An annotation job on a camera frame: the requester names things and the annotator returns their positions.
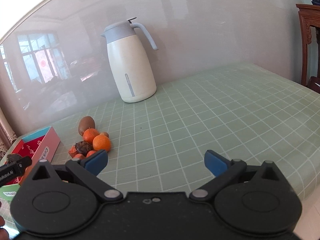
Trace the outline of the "small brown nut fruit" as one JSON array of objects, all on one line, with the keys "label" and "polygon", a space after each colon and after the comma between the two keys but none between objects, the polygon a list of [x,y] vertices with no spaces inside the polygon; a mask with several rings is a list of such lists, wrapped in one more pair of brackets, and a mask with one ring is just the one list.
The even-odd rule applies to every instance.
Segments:
[{"label": "small brown nut fruit", "polygon": [[103,135],[103,136],[106,136],[106,137],[109,137],[109,134],[107,132],[101,132],[100,135]]}]

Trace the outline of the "white thermos jug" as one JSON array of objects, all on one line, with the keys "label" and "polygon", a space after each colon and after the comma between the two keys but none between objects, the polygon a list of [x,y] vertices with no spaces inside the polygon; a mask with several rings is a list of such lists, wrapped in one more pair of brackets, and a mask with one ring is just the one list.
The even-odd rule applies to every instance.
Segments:
[{"label": "white thermos jug", "polygon": [[145,48],[135,29],[140,29],[153,50],[157,50],[150,33],[136,18],[108,25],[102,37],[106,38],[111,72],[121,99],[126,103],[140,102],[153,96],[157,90]]}]

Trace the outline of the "brown kiwi fruit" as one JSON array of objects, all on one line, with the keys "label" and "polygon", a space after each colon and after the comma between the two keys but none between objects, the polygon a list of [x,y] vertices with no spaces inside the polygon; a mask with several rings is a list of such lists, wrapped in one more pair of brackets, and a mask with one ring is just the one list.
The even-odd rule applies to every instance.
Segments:
[{"label": "brown kiwi fruit", "polygon": [[84,132],[90,128],[95,128],[95,121],[91,116],[84,116],[78,125],[79,134],[83,136]]}]

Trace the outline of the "dark dried mangosteen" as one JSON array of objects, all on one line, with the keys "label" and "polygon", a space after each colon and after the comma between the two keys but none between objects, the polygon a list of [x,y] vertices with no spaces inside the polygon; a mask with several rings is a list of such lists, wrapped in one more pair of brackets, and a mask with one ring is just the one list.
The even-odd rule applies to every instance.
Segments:
[{"label": "dark dried mangosteen", "polygon": [[84,156],[87,156],[93,150],[93,146],[86,141],[77,142],[74,146],[76,151]]}]

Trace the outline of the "small orange fruit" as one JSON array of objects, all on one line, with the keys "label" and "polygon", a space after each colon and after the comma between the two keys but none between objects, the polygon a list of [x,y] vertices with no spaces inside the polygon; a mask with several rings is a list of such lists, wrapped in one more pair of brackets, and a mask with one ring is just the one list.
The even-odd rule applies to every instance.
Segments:
[{"label": "small orange fruit", "polygon": [[76,150],[76,148],[75,148],[74,145],[70,148],[70,150],[68,151],[68,153],[69,153],[69,155],[71,156],[71,158],[74,158],[74,157],[78,154],[78,152],[77,152],[77,150]]},{"label": "small orange fruit", "polygon": [[83,160],[83,159],[85,159],[86,157],[85,157],[83,154],[78,153],[78,154],[76,154],[73,158],[78,158],[79,160]]},{"label": "small orange fruit", "polygon": [[91,150],[91,151],[89,151],[89,152],[87,153],[86,157],[88,158],[88,157],[90,157],[91,155],[93,155],[93,154],[95,154],[95,153],[96,153],[96,151]]}]

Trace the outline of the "orange tangerine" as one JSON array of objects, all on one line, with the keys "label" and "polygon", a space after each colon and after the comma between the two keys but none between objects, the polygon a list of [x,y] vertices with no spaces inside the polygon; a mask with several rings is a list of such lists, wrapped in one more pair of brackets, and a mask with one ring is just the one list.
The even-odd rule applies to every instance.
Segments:
[{"label": "orange tangerine", "polygon": [[93,149],[95,151],[105,150],[106,152],[109,152],[111,147],[111,141],[105,135],[100,134],[93,139]]},{"label": "orange tangerine", "polygon": [[96,130],[95,128],[89,128],[87,130],[84,131],[83,133],[83,141],[92,144],[93,140],[96,136],[98,136],[100,134],[100,132],[98,130]]}]

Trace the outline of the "small orange fruit right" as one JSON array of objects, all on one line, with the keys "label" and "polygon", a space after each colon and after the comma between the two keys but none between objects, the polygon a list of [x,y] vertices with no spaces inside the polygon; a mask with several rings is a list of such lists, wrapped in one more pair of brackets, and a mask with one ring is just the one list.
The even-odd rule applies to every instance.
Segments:
[{"label": "small orange fruit right", "polygon": [[90,157],[91,155],[93,155],[93,154],[95,154],[95,153],[96,153],[96,151],[91,150],[91,151],[89,151],[89,152],[87,153],[86,157],[88,158],[88,157]]}]

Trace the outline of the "orange tangerine front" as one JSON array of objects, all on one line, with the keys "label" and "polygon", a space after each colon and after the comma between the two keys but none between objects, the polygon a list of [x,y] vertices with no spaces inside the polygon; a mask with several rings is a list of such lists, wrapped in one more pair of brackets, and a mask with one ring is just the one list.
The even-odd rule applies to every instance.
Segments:
[{"label": "orange tangerine front", "polygon": [[111,141],[105,135],[100,134],[93,139],[93,149],[95,151],[105,150],[106,152],[109,152],[111,147]]}]

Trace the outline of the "small orange fruit bottom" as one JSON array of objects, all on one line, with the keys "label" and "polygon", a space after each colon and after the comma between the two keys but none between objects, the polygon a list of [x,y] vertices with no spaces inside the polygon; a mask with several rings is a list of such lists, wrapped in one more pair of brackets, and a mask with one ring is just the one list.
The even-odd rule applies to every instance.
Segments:
[{"label": "small orange fruit bottom", "polygon": [[83,159],[85,159],[86,157],[85,157],[83,154],[78,153],[78,154],[76,154],[73,158],[78,158],[79,160],[83,160]]}]

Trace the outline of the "small orange fruit left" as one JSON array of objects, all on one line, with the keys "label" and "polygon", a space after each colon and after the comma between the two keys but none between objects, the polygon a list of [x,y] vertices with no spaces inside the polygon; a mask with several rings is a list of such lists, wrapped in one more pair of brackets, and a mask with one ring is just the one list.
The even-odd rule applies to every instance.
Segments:
[{"label": "small orange fruit left", "polygon": [[78,152],[77,152],[77,150],[76,150],[76,148],[75,148],[74,145],[70,148],[70,150],[68,151],[68,153],[69,153],[69,155],[71,156],[71,158],[74,158],[74,157],[78,154]]}]

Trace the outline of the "green sticker tag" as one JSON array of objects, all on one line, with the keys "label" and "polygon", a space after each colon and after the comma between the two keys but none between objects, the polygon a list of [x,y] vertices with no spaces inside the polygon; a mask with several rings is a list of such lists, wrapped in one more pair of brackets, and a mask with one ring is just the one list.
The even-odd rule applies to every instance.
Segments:
[{"label": "green sticker tag", "polygon": [[10,184],[2,186],[0,188],[0,198],[7,201],[12,201],[19,188],[19,184]]}]

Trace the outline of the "red pink cardboard box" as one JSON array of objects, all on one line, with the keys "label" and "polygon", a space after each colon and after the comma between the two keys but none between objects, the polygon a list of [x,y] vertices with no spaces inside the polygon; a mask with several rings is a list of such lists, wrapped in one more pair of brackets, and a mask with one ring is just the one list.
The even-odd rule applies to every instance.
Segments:
[{"label": "red pink cardboard box", "polygon": [[22,181],[25,180],[34,165],[40,159],[47,159],[51,162],[59,143],[60,138],[53,126],[39,129],[36,132],[17,139],[17,145],[10,148],[10,153],[19,154],[21,157],[31,157],[32,165],[25,170],[25,174],[23,176],[11,180],[6,184],[6,186],[15,184],[21,185]]}]

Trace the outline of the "orange tangerine rear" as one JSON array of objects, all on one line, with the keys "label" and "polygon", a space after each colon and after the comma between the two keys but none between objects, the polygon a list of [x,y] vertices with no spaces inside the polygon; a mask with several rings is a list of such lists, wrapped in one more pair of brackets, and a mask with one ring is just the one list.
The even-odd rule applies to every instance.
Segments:
[{"label": "orange tangerine rear", "polygon": [[96,136],[98,136],[100,134],[100,132],[98,130],[96,130],[95,128],[89,128],[87,130],[84,131],[83,133],[83,141],[92,144],[93,140]]}]

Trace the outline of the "green checked tablecloth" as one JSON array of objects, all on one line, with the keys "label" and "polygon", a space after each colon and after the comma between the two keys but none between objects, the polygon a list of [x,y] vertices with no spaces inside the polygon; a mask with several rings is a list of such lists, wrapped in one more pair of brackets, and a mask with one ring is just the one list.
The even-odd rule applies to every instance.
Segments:
[{"label": "green checked tablecloth", "polygon": [[101,180],[127,191],[189,192],[212,174],[207,150],[251,165],[274,161],[308,210],[319,200],[319,94],[253,64],[161,85],[139,103],[113,99],[53,124],[54,164],[70,159],[78,124],[91,116],[110,135]]}]

